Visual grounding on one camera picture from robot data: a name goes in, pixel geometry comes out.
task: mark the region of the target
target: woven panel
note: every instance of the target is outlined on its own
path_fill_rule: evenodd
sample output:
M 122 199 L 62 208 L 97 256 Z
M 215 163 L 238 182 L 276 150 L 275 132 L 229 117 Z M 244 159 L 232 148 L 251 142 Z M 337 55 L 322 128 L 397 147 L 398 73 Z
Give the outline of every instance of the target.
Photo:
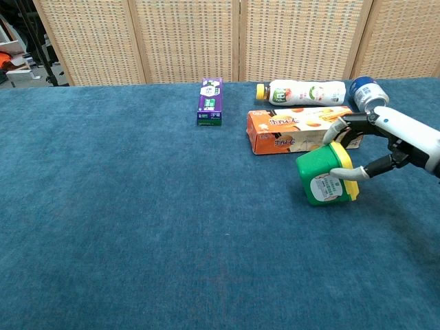
M 421 77 L 440 63 L 440 1 L 384 0 L 372 8 L 353 76 Z
M 238 80 L 239 1 L 132 0 L 131 5 L 147 80 L 231 81 L 234 75 Z
M 348 78 L 347 61 L 354 61 L 356 35 L 364 27 L 361 12 L 368 15 L 371 2 L 255 0 L 243 5 L 240 80 L 306 80 Z
M 38 0 L 75 85 L 145 81 L 127 0 Z

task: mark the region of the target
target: plastic bottle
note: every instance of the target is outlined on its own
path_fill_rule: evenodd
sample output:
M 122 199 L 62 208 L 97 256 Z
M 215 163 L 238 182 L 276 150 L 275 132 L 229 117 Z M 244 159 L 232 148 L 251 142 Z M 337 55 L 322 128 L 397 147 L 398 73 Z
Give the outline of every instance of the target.
M 359 194 L 356 181 L 341 180 L 329 174 L 332 168 L 353 168 L 349 154 L 340 143 L 321 146 L 296 159 L 301 182 L 313 205 L 355 201 Z
M 268 86 L 256 86 L 256 99 L 273 105 L 341 105 L 345 98 L 342 81 L 313 82 L 274 80 Z

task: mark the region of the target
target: toothpaste box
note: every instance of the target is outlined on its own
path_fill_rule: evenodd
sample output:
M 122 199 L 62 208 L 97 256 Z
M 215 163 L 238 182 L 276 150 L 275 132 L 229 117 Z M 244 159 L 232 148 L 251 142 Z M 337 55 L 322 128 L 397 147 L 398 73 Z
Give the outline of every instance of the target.
M 201 81 L 199 108 L 197 110 L 197 125 L 221 125 L 222 96 L 222 78 L 203 78 Z
M 348 113 L 345 106 L 250 111 L 246 131 L 257 155 L 310 151 L 322 145 L 331 123 Z M 358 148 L 361 141 L 362 136 L 348 147 Z

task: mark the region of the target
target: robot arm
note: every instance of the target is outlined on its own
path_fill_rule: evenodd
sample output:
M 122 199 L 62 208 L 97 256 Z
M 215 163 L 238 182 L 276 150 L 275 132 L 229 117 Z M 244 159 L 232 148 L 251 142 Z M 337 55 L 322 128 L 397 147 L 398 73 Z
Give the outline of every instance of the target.
M 372 134 L 388 138 L 391 154 L 365 167 L 334 168 L 330 171 L 340 179 L 362 181 L 407 163 L 440 177 L 440 132 L 394 109 L 376 107 L 368 113 L 339 117 L 326 132 L 323 143 L 330 143 L 341 133 L 345 133 L 341 140 L 344 148 L 360 135 Z

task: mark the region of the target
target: orange object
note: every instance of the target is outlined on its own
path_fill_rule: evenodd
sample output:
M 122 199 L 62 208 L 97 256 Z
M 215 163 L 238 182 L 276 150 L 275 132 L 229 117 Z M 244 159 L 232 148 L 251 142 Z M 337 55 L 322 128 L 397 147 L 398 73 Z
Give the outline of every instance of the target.
M 336 118 L 351 112 L 345 106 L 250 111 L 246 131 L 257 155 L 310 151 L 322 145 Z M 359 147 L 361 140 L 352 141 L 349 148 Z
M 0 69 L 3 69 L 3 66 L 6 63 L 10 63 L 12 60 L 12 56 L 5 52 L 0 52 Z

